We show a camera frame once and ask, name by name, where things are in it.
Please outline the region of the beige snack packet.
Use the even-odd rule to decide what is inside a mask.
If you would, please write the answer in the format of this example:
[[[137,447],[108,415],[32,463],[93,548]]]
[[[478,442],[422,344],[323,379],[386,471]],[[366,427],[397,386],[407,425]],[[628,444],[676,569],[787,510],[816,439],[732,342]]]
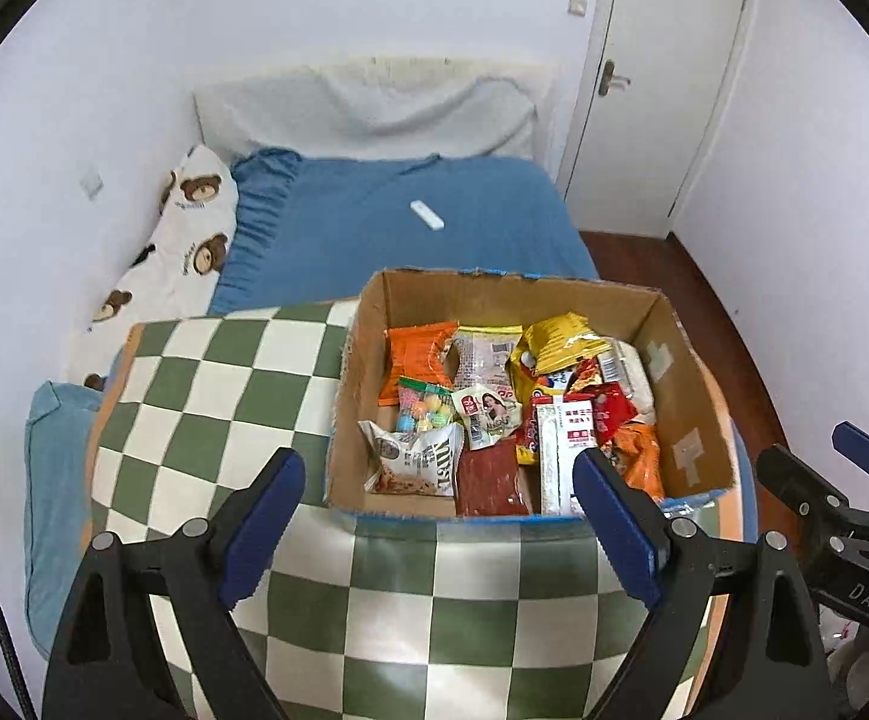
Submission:
[[[512,400],[514,392],[506,366],[521,337],[521,325],[460,325],[453,337],[453,351],[457,358],[454,388],[483,385],[503,400]]]

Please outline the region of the bear print pillow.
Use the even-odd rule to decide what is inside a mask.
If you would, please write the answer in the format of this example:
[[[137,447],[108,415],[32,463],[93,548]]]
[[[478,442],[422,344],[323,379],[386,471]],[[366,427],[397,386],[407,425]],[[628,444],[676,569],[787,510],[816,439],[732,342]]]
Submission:
[[[70,380],[106,377],[137,323],[205,314],[233,242],[238,200],[228,166],[194,146],[169,174],[148,242],[75,341]]]

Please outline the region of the green white checkered blanket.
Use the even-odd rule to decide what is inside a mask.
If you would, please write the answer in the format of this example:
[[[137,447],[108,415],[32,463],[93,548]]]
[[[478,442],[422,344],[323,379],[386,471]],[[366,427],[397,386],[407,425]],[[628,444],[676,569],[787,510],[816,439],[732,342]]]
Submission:
[[[94,525],[176,532],[301,455],[301,504],[234,622],[295,718],[578,718],[645,619],[592,536],[449,541],[434,523],[370,528],[324,500],[353,316],[348,301],[149,323],[112,374],[93,461]]]

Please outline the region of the small white portrait packet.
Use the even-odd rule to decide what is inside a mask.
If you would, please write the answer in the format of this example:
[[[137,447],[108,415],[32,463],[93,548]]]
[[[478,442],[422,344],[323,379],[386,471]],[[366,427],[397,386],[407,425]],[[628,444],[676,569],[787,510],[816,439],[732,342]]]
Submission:
[[[474,383],[471,387],[457,388],[451,398],[471,450],[490,449],[521,426],[521,403],[506,388],[496,390]]]

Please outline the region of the yellow snack packet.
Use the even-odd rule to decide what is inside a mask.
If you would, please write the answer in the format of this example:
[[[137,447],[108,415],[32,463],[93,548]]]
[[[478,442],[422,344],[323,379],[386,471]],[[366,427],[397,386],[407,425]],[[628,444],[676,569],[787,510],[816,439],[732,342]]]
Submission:
[[[595,358],[610,343],[589,327],[588,319],[576,312],[540,320],[522,333],[519,361],[534,374],[551,374]]]

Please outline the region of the red white snack packet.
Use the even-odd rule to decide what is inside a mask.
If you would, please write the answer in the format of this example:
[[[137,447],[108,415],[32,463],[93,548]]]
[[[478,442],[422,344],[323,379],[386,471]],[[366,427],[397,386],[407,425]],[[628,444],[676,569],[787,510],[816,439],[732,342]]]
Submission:
[[[537,416],[540,511],[555,517],[581,517],[574,494],[574,460],[595,445],[594,411],[589,400],[540,403]]]

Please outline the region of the white door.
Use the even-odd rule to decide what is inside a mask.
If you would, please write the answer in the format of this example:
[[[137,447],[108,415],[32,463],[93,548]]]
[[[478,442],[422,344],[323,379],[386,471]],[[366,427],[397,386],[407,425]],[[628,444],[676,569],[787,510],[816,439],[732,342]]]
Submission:
[[[581,231],[663,238],[721,112],[747,0],[597,0],[558,176]],[[612,59],[627,91],[597,96]]]

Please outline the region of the orange chip bag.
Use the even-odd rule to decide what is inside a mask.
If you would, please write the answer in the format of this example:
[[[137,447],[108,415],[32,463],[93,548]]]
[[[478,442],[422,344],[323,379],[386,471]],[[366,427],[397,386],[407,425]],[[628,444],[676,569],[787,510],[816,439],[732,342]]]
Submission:
[[[377,405],[397,405],[397,388],[402,377],[449,387],[451,379],[444,361],[457,328],[457,322],[387,328],[384,332],[387,341],[386,380],[377,397]]]

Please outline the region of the dark red snack packet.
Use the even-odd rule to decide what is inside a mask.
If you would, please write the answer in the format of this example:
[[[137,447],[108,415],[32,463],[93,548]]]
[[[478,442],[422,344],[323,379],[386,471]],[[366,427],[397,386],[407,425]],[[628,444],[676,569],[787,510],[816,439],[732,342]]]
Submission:
[[[525,517],[531,513],[522,493],[516,440],[503,439],[487,449],[466,449],[460,454],[456,512],[459,517]]]

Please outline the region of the white black snack bag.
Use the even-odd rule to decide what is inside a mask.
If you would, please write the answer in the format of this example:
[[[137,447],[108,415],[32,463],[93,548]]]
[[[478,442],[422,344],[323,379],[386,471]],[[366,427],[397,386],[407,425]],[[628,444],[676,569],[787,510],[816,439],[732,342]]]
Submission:
[[[358,426],[371,449],[366,493],[456,495],[457,463],[464,449],[460,424],[449,422],[425,433],[384,431],[373,421],[360,421]]]

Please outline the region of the orange snack packet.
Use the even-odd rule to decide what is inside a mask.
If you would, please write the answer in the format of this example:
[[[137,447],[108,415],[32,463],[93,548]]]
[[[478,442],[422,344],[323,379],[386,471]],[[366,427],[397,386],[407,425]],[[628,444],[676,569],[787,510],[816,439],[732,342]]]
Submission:
[[[661,475],[661,445],[656,427],[627,422],[613,436],[612,463],[631,489],[646,493],[654,502],[666,497]]]

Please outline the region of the white noodle packet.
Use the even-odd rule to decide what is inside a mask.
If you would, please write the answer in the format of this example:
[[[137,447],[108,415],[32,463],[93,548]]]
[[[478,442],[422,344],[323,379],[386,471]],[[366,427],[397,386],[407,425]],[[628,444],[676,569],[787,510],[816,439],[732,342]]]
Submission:
[[[625,397],[636,408],[636,422],[654,424],[654,394],[638,351],[626,341],[615,338],[609,338],[607,343],[606,351],[597,355],[602,380],[620,385]]]

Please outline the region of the colourful candy bag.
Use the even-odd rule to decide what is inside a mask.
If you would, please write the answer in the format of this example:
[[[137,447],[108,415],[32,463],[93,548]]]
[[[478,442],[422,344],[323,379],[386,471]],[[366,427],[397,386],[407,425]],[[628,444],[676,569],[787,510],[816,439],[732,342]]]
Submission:
[[[426,433],[448,426],[456,417],[451,390],[437,383],[401,377],[397,382],[398,433]]]

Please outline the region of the yellow red ramen packet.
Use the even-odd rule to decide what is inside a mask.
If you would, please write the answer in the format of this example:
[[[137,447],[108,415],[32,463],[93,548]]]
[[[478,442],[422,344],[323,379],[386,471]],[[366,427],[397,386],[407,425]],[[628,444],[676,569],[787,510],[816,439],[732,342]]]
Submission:
[[[539,463],[535,408],[540,403],[553,403],[556,397],[589,400],[594,411],[595,444],[599,447],[609,444],[618,427],[635,419],[635,406],[618,383],[602,380],[601,367],[595,358],[553,374],[534,374],[521,361],[508,361],[506,369],[516,400],[522,406],[522,424],[516,431],[516,457],[521,466]]]

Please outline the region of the white remote control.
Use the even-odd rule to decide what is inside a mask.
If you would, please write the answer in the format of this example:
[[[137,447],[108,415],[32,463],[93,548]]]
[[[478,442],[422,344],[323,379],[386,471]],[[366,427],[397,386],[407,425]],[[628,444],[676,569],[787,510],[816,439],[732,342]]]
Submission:
[[[412,210],[413,213],[415,213],[415,215],[431,229],[431,231],[443,231],[444,226],[446,226],[443,218],[441,218],[433,208],[426,205],[423,200],[413,200],[413,202],[410,203],[410,210]]]

